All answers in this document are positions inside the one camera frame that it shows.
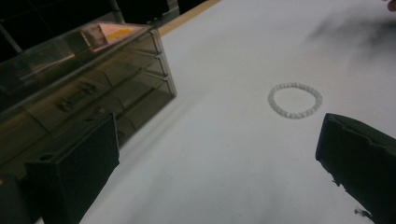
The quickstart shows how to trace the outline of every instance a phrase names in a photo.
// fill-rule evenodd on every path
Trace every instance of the storage drawers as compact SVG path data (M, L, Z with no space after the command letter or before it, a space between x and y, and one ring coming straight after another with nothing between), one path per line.
M105 29L112 23L100 25ZM11 106L0 111L0 172L22 178L28 157L76 123L102 114L116 116L122 145L176 96L157 31L142 25L117 25L131 32L127 37L113 34L112 38L120 40L108 40L104 49L95 49L86 38L86 47L80 43L73 49L69 43L67 58L50 61L45 67L18 58L9 62L11 67L21 63L25 68L41 69L29 71L29 82L21 74L14 76L19 84L1 98L9 100L1 103ZM68 35L77 36L76 32L59 38L67 43Z

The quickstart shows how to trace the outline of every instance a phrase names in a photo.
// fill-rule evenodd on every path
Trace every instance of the white tabletop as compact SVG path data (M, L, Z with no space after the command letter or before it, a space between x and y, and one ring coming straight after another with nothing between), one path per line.
M315 160L326 113L396 136L396 22L379 0L222 0L163 37L178 96L121 150L81 223L370 223ZM284 82L323 105L286 119ZM303 91L277 96L310 106Z

